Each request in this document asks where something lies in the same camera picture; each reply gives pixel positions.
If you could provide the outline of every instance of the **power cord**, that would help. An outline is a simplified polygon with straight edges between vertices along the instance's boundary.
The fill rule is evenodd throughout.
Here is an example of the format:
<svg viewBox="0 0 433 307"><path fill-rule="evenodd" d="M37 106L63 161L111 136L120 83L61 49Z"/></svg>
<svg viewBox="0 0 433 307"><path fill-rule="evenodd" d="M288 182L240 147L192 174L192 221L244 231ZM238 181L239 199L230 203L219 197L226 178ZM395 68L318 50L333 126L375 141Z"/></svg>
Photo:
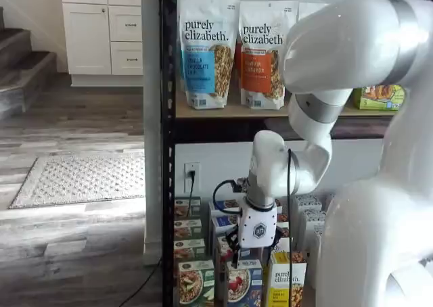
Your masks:
<svg viewBox="0 0 433 307"><path fill-rule="evenodd" d="M129 300L133 299L140 292L140 290L142 290L147 285L147 283L149 282L150 278L152 278L152 275L154 275L154 273L156 272L156 270L158 270L158 267L161 265L161 261L162 261L162 258L159 259L157 265L152 270L152 272L149 274L149 276L147 277L147 279L143 282L143 284L140 285L140 287L132 295L130 295L127 299L125 299L123 301L123 303L121 303L119 305L119 307L123 307Z"/></svg>
<svg viewBox="0 0 433 307"><path fill-rule="evenodd" d="M290 218L290 164L292 163L292 150L289 148L288 150L288 167L287 167L287 218L289 223L289 307L292 307L292 290L293 290L293 247L292 247L292 226L290 225L291 218Z"/></svg>
<svg viewBox="0 0 433 307"><path fill-rule="evenodd" d="M234 193L241 193L242 192L242 186L238 185L235 182L235 180L225 180L225 181L219 183L216 186L216 188L214 190L214 193L212 194L212 200L213 200L213 203L214 203L214 207L216 209L218 209L219 211L224 212L225 214L241 214L240 211L229 211L229 210L226 210L226 209L220 207L219 204L217 203L217 199L215 197L216 194L217 194L217 191L219 190L220 187L222 187L223 185L226 185L226 184L230 184L231 185L231 188L233 189Z"/></svg>
<svg viewBox="0 0 433 307"><path fill-rule="evenodd" d="M189 203L188 203L188 210L187 210L187 216L186 216L186 217L189 217L189 212L191 211L192 191L194 190L194 181L196 180L195 170L190 170L188 172L187 176L191 178L191 191L189 192Z"/></svg>

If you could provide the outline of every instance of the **doormat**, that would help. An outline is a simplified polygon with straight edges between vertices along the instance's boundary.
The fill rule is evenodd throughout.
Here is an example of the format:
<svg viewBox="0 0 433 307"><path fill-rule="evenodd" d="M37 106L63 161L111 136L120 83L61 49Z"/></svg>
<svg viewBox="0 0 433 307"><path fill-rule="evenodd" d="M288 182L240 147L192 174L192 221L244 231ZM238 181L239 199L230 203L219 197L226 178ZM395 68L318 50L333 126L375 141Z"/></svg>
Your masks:
<svg viewBox="0 0 433 307"><path fill-rule="evenodd" d="M9 209L145 196L144 153L38 158Z"/></svg>

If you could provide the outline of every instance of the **wooden floor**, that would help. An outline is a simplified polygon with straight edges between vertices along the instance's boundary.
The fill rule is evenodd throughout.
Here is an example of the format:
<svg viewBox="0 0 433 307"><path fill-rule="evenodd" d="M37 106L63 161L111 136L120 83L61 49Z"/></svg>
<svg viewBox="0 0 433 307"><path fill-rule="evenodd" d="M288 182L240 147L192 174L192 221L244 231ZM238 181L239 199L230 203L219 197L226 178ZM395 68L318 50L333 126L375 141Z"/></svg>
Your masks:
<svg viewBox="0 0 433 307"><path fill-rule="evenodd" d="M59 76L0 121L0 306L118 306L144 281L144 199L7 210L35 159L143 150L141 88L69 87ZM127 306L159 306L161 276Z"/></svg>

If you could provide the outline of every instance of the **metal shelf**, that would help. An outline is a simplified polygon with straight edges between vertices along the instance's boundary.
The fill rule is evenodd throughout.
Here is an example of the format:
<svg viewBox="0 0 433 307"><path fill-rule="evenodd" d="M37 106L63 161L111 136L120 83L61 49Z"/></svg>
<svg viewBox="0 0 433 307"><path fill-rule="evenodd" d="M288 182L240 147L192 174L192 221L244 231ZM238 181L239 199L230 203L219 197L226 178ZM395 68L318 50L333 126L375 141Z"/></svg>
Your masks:
<svg viewBox="0 0 433 307"><path fill-rule="evenodd" d="M195 110L183 92L176 94L175 143L230 143L253 141L260 130L272 130L285 140L300 140L288 122L286 105L280 110L251 110L240 105L239 90L229 93L227 106ZM348 102L335 127L333 139L382 138L393 111L358 110Z"/></svg>
<svg viewBox="0 0 433 307"><path fill-rule="evenodd" d="M222 110L194 110L176 90L177 0L160 2L161 69L161 193L163 306L173 305L173 238L175 198L175 145L252 141L259 130L273 130L286 140L298 140L288 123L287 108L254 111L242 107L239 92L231 92ZM346 107L333 139L382 138L394 112L361 111Z"/></svg>

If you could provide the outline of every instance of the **staircase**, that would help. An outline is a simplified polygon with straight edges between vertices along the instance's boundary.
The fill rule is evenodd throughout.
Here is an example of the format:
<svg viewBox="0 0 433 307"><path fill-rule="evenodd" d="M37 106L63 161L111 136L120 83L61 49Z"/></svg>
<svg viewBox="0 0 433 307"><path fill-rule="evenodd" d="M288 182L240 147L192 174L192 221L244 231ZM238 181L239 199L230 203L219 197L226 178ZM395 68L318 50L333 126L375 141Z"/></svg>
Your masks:
<svg viewBox="0 0 433 307"><path fill-rule="evenodd" d="M30 31L5 28L0 7L0 120L27 111L55 72L55 54L32 51Z"/></svg>

